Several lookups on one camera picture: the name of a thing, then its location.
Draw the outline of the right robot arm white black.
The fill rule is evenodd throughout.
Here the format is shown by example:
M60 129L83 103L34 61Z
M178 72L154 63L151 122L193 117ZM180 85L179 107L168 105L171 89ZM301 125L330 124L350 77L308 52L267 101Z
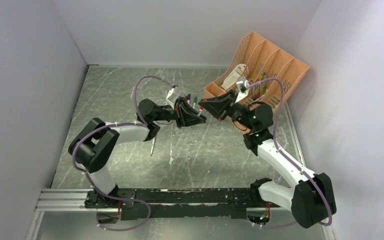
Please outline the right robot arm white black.
M236 101L238 93L230 90L224 95L203 98L199 106L219 121L226 117L249 129L243 134L247 149L267 161L288 183L284 187L263 178L252 185L250 202L262 207L270 202L292 213L295 221L303 228L315 224L330 225L337 212L336 201L330 177L315 173L299 163L276 140L276 134L269 131L274 125L272 107L264 102L251 109Z

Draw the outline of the white pen red tip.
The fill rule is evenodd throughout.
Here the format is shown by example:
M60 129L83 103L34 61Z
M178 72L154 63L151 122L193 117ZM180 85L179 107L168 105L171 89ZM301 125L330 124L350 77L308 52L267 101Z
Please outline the white pen red tip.
M153 156L153 154L154 154L155 145L156 145L156 140L157 140L157 137L155 136L155 137L152 139L151 149L150 149L150 156Z

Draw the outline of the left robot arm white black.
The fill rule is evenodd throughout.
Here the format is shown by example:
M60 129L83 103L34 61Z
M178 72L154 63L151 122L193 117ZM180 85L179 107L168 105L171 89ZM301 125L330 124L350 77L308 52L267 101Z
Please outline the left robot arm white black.
M107 168L116 145L154 139L161 129L156 124L158 121L174 122L179 129L207 121L183 97L179 97L174 106L158 105L150 99L143 99L138 110L137 120L133 122L106 123L98 117L93 118L68 148L74 168L88 177L99 193L98 201L106 208L114 207L119 200L119 188Z

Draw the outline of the white pen green end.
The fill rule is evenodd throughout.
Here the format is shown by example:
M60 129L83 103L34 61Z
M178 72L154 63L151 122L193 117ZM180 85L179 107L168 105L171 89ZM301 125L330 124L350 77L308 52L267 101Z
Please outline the white pen green end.
M196 96L194 97L194 100L193 100L193 105L192 105L193 109L196 109L197 101L198 101L198 97Z

